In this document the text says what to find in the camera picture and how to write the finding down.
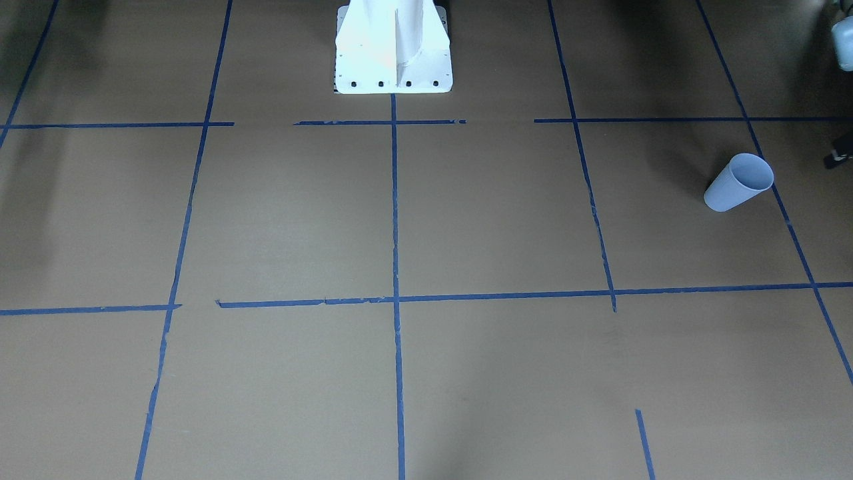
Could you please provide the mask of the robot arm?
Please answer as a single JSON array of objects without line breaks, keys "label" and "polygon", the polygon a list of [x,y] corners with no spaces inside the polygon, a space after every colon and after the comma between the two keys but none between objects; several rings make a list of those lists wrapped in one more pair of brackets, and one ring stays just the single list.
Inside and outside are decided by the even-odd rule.
[{"label": "robot arm", "polygon": [[[852,16],[847,13],[844,19],[835,24],[831,30],[836,59],[841,70],[852,72]],[[824,167],[832,169],[844,162],[851,160],[852,156],[852,131],[848,131],[841,137],[832,141],[830,154],[824,158]]]}]

